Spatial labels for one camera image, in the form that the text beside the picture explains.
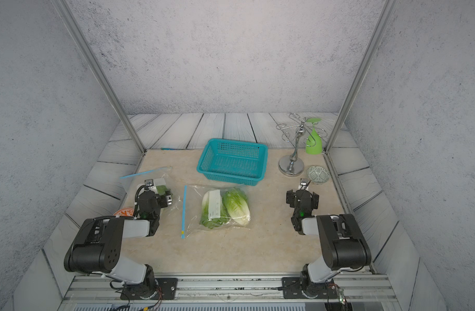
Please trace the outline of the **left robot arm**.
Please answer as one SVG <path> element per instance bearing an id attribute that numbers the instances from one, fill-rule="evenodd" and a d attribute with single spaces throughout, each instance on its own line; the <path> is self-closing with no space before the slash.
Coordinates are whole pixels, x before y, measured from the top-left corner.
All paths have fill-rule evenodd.
<path id="1" fill-rule="evenodd" d="M 178 280 L 158 278 L 148 264 L 139 264 L 121 253 L 124 240 L 152 237 L 172 192 L 153 182 L 137 188 L 132 216 L 88 218 L 80 227 L 65 258 L 67 272 L 107 277 L 122 300 L 173 300 Z"/>

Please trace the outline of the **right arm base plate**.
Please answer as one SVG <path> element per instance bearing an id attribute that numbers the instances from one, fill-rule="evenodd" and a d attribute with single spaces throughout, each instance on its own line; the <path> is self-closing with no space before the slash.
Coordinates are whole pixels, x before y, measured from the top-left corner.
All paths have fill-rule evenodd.
<path id="1" fill-rule="evenodd" d="M 336 299 L 338 292 L 333 283 L 314 283 L 300 277 L 283 277 L 278 290 L 285 299 Z"/>

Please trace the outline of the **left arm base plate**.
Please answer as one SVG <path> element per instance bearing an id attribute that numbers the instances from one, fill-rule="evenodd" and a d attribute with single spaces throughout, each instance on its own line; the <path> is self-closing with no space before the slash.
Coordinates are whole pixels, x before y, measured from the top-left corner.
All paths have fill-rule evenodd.
<path id="1" fill-rule="evenodd" d="M 125 285 L 121 289 L 120 299 L 128 300 L 174 300 L 178 279 L 155 278 L 147 279 L 138 285 Z"/>

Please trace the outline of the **chinese cabbage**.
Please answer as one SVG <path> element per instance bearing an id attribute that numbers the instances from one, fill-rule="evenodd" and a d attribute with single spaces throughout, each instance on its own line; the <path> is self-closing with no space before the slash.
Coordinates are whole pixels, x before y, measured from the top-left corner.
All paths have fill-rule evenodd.
<path id="1" fill-rule="evenodd" d="M 155 188 L 156 188 L 156 192 L 160 196 L 166 195 L 167 192 L 170 192 L 170 190 L 167 188 L 166 185 L 157 185 L 157 186 L 155 186 Z"/>
<path id="2" fill-rule="evenodd" d="M 202 215 L 200 225 L 207 229 L 215 229 L 228 224 L 230 216 L 223 205 L 220 190 L 209 190 L 202 199 Z"/>
<path id="3" fill-rule="evenodd" d="M 240 226 L 247 226 L 251 216 L 245 192 L 239 188 L 232 188 L 224 193 L 222 199 L 232 220 Z"/>

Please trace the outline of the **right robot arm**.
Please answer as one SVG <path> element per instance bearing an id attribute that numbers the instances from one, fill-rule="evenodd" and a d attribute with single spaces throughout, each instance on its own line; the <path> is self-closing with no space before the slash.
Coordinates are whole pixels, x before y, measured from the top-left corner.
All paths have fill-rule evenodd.
<path id="1" fill-rule="evenodd" d="M 286 192 L 286 203 L 294 209 L 291 222 L 300 235 L 319 237 L 322 256 L 306 264 L 300 277 L 282 279 L 285 299 L 329 298 L 336 291 L 333 278 L 342 272 L 358 272 L 372 261 L 372 254 L 354 215 L 313 215 L 319 195 L 307 189 Z"/>

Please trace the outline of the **clear zipper bag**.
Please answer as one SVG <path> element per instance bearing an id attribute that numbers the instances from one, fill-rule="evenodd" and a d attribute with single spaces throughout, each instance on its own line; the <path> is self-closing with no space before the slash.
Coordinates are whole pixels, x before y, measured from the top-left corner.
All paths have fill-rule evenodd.
<path id="1" fill-rule="evenodd" d="M 249 187 L 186 185 L 182 201 L 182 238 L 193 233 L 246 228 L 251 223 Z"/>
<path id="2" fill-rule="evenodd" d="M 171 177 L 171 172 L 173 168 L 170 166 L 165 167 L 158 167 L 154 168 L 149 171 L 145 172 L 138 172 L 135 174 L 130 174 L 126 176 L 122 176 L 119 178 L 120 184 L 122 185 L 123 189 L 127 193 L 127 198 L 125 199 L 125 207 L 132 207 L 134 208 L 134 197 L 136 191 L 142 185 L 145 185 L 145 180 L 153 179 L 155 186 L 157 185 L 166 185 L 170 192 L 167 194 L 172 196 L 172 200 L 174 199 L 174 187 L 175 183 Z"/>

